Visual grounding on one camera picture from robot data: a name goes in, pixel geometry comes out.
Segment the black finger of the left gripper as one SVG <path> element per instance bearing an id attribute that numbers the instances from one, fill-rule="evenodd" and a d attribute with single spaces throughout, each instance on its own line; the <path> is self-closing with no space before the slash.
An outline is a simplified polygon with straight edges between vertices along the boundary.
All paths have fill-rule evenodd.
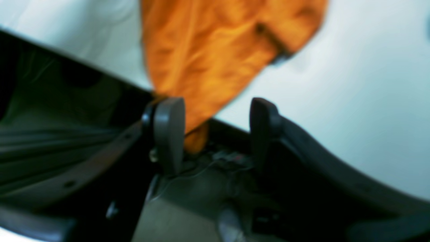
<path id="1" fill-rule="evenodd" d="M 264 98 L 251 102 L 250 135 L 262 186 L 286 203 L 326 210 L 409 215 L 429 212 L 429 202 L 376 181 L 327 150 L 281 116 Z"/>
<path id="2" fill-rule="evenodd" d="M 185 102 L 168 97 L 149 102 L 141 117 L 149 159 L 166 176 L 181 173 L 185 139 Z"/>

